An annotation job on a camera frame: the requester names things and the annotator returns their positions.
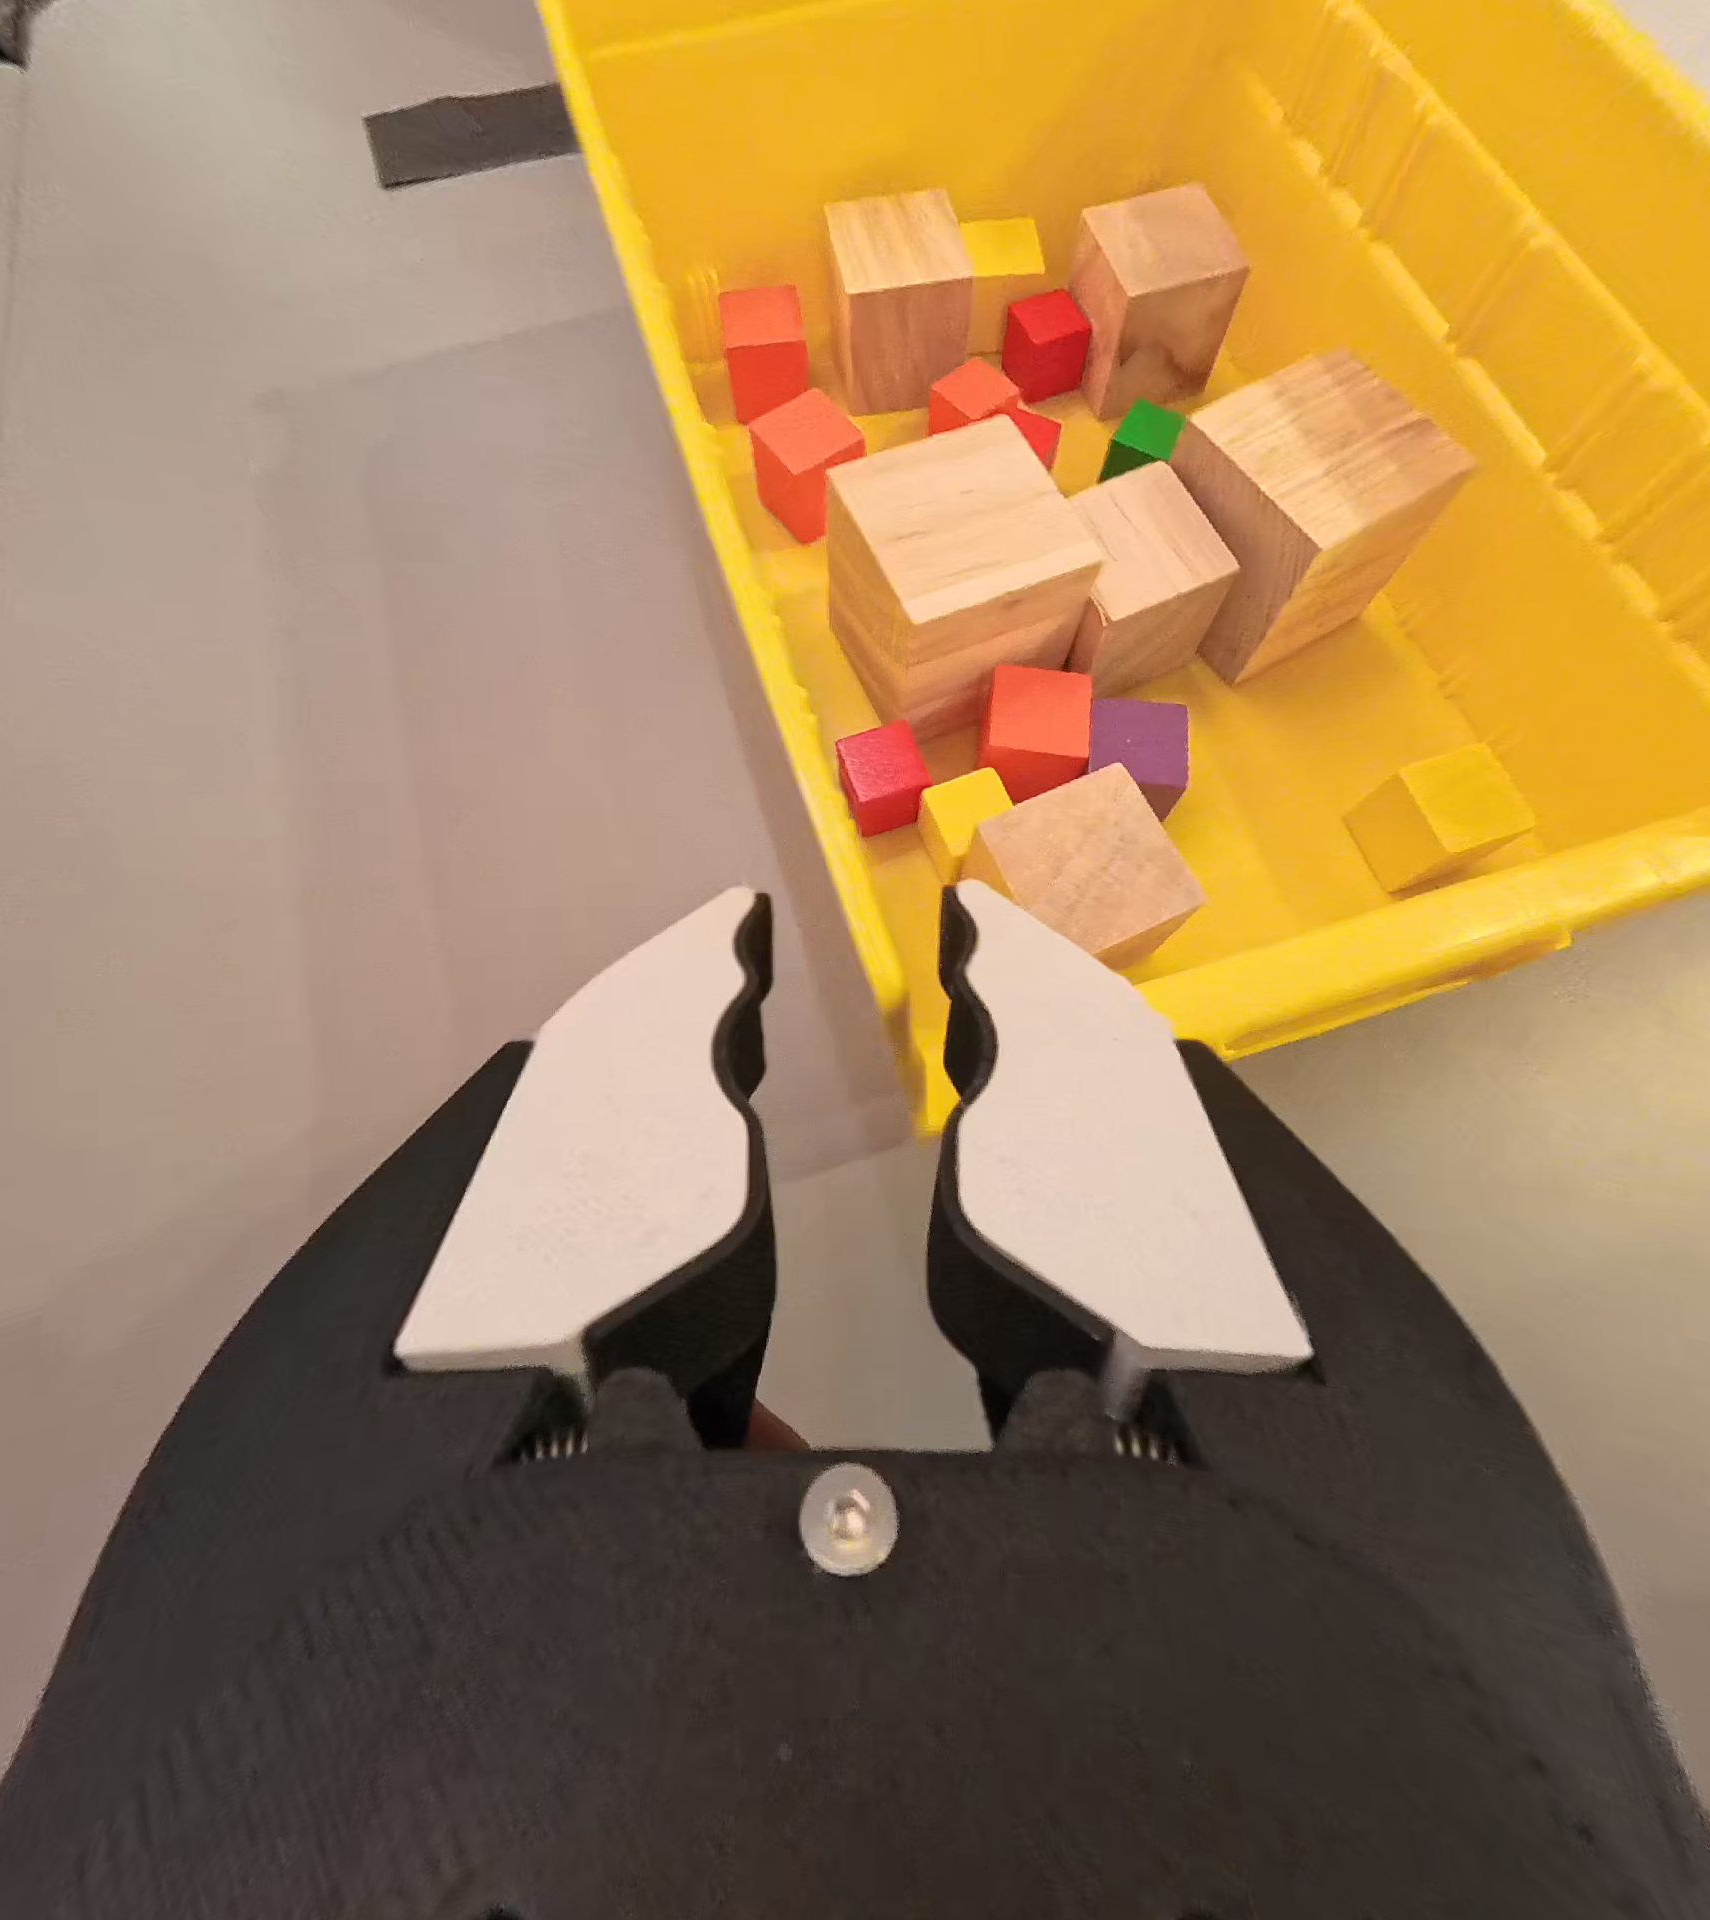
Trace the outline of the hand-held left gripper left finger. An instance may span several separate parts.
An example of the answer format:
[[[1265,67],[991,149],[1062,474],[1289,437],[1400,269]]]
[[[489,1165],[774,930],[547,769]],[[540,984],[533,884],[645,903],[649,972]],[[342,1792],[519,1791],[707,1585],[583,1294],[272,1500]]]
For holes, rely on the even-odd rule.
[[[393,1347],[412,1378],[543,1373],[583,1408],[666,1380],[749,1442],[777,1302],[772,899],[734,884],[589,979],[528,1044]]]

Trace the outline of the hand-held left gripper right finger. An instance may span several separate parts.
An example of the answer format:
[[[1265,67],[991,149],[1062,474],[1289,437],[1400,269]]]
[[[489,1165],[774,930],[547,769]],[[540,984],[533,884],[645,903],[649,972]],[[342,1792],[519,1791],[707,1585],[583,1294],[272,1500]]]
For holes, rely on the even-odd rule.
[[[1110,1421],[1172,1374],[1287,1377],[1308,1326],[1167,1021],[997,892],[945,891],[942,1069],[926,1297],[998,1427],[1031,1380]]]

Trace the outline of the pile of coloured wooden cubes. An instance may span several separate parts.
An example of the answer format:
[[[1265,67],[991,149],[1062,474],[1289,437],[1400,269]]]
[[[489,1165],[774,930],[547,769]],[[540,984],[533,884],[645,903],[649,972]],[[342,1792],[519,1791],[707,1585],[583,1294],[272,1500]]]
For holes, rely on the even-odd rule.
[[[1201,183],[1090,205],[1068,281],[1014,274],[972,353],[980,259],[950,195],[826,205],[839,384],[792,287],[722,295],[755,490],[821,546],[830,638],[878,726],[836,746],[854,829],[918,826],[1117,971],[1205,906],[1169,818],[1195,665],[1242,686],[1360,618],[1476,474],[1352,351],[1205,395],[1252,260]]]

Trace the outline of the yellow plastic box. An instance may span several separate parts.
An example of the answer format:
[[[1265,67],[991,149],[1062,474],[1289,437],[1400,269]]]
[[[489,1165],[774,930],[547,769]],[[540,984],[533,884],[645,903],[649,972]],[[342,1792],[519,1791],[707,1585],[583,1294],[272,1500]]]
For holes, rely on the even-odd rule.
[[[917,1135],[940,881],[860,838],[823,542],[765,510],[719,295],[830,324],[826,205],[1033,218],[1201,183],[1252,262],[1217,392],[1350,351],[1474,456],[1369,612],[1167,682],[1203,910],[1132,975],[1228,1061],[1710,889],[1710,103],[1602,4],[540,4],[555,72]]]

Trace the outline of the grey tape strip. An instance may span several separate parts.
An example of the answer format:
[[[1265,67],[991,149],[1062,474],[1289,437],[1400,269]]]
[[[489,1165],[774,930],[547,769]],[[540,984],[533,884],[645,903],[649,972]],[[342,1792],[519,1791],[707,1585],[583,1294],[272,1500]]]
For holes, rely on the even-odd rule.
[[[362,119],[362,134],[383,190],[581,154],[577,120],[555,83],[385,109]]]

